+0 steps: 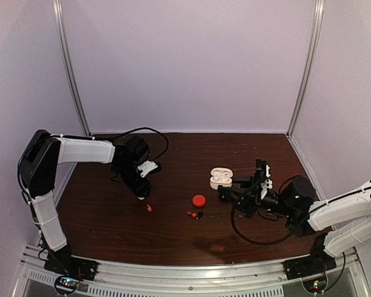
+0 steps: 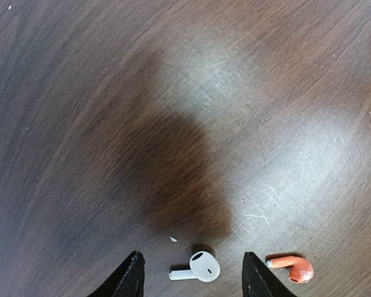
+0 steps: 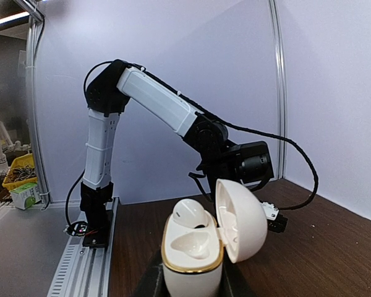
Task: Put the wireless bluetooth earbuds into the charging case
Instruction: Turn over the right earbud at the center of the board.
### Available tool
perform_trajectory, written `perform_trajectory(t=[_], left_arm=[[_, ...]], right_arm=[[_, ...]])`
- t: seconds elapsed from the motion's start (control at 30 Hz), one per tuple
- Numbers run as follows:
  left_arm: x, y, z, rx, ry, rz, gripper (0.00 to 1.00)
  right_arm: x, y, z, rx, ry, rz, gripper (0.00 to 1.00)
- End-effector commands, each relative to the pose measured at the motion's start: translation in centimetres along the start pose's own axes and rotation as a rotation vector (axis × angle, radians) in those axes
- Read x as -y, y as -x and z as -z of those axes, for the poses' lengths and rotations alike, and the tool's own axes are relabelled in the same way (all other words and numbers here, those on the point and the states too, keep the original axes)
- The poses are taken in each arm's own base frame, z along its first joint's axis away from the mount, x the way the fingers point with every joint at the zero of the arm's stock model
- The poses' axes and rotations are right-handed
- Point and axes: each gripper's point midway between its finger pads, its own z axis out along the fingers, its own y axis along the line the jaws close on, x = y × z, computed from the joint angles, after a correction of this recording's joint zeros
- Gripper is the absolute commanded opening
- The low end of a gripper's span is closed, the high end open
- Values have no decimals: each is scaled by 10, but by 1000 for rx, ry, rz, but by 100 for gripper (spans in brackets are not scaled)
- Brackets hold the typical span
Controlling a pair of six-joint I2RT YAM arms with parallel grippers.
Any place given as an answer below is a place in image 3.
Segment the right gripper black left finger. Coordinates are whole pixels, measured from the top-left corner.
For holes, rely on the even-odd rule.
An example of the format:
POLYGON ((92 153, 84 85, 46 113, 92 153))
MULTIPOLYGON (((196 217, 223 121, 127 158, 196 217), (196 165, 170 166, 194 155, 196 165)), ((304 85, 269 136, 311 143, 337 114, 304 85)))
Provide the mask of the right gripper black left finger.
POLYGON ((164 282, 163 261, 161 251, 157 250, 151 257, 147 268, 142 275, 133 297, 159 297, 166 296, 166 285, 164 282))

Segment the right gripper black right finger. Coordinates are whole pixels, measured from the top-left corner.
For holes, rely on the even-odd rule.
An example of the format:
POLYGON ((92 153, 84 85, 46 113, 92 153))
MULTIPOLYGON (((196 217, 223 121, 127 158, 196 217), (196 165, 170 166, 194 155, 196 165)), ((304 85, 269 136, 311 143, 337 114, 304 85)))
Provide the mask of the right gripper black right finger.
POLYGON ((247 280, 237 266, 225 262, 223 264, 219 296, 222 297, 253 297, 247 280))

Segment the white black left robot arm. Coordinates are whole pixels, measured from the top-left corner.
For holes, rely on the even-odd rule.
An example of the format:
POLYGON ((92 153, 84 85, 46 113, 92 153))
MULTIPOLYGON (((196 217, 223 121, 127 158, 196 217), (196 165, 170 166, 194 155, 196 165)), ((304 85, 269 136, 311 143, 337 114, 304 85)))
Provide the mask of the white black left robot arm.
POLYGON ((104 62, 85 81, 88 139, 81 176, 80 208, 87 219, 84 244, 105 248, 114 194, 131 202, 188 196, 180 170, 200 160, 210 186, 237 180, 240 148, 227 124, 142 66, 120 59, 104 62))

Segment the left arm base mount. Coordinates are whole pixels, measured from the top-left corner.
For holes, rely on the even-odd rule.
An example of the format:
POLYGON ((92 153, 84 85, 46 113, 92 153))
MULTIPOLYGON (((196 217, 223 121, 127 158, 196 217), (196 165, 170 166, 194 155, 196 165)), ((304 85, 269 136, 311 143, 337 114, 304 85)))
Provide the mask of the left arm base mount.
POLYGON ((65 218, 67 226, 65 232, 72 237, 82 237, 82 246, 88 248, 107 248, 113 225, 113 210, 106 211, 108 224, 101 228, 90 228, 85 221, 71 223, 69 217, 69 200, 65 202, 65 218))

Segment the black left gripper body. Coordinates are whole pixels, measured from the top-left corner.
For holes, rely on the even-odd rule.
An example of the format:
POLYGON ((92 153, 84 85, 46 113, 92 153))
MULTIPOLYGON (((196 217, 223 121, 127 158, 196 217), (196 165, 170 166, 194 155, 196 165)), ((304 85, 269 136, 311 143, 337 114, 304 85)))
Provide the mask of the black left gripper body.
POLYGON ((202 196, 207 201, 214 201, 217 179, 229 179, 239 182, 241 178, 237 173, 237 158, 241 154, 242 145, 224 145, 223 147, 211 145, 199 147, 197 152, 200 154, 201 162, 196 168, 203 174, 189 172, 199 188, 202 196), (207 194, 200 182, 200 179, 207 178, 210 194, 207 194))

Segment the white charging case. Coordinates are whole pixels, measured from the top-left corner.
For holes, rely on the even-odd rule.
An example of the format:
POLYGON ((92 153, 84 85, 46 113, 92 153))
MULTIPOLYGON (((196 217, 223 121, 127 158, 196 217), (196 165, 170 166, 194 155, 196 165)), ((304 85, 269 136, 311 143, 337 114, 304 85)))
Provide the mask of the white charging case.
POLYGON ((161 244, 164 282, 170 296, 217 296, 224 256, 235 264, 262 248, 268 223, 260 201, 245 186, 218 179, 215 214, 207 227, 178 225, 168 217, 161 244))

